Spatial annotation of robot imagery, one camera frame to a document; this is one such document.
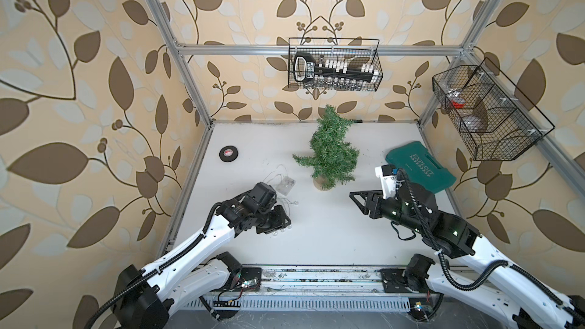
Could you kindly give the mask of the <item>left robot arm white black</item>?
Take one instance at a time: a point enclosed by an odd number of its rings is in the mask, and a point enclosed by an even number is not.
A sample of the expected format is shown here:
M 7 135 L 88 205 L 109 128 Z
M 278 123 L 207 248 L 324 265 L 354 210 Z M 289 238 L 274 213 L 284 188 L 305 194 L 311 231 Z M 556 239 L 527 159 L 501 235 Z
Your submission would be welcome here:
M 211 254 L 252 228 L 268 235 L 290 224 L 276 190 L 265 182 L 215 203 L 203 227 L 190 238 L 142 269 L 128 266 L 117 279 L 114 296 L 85 327 L 93 327 L 111 310 L 122 328 L 163 328 L 182 305 L 236 278 L 241 265 L 231 254 Z

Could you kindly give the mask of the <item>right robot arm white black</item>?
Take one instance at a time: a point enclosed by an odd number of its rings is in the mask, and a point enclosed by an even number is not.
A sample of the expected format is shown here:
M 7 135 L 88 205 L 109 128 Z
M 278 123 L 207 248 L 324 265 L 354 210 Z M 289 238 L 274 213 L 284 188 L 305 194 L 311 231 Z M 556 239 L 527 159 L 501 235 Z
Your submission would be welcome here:
M 545 285 L 466 220 L 439 210 L 434 194 L 410 181 L 403 169 L 383 165 L 376 176 L 380 190 L 355 191 L 350 199 L 365 216 L 411 231 L 435 254 L 415 254 L 403 271 L 402 286 L 450 296 L 508 328 L 584 325 L 582 297 Z

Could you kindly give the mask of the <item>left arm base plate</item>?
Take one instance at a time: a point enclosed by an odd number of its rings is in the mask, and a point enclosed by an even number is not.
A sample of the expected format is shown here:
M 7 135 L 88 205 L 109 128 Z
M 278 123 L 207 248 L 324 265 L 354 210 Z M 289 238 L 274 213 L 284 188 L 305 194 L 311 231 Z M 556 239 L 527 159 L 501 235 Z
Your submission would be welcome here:
M 217 291 L 258 290 L 261 287 L 262 271 L 260 267 L 240 268 L 236 272 L 231 273 L 226 283 L 217 289 Z

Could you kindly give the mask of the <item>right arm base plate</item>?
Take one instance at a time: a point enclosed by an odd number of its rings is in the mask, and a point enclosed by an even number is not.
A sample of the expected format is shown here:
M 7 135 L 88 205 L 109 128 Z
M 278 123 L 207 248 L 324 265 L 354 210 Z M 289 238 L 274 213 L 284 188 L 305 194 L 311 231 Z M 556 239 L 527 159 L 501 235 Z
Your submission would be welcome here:
M 405 271 L 404 269 L 400 268 L 385 268 L 379 271 L 384 293 L 388 294 L 419 293 L 418 290 L 412 289 L 408 285 L 408 281 L 404 276 L 404 271 Z

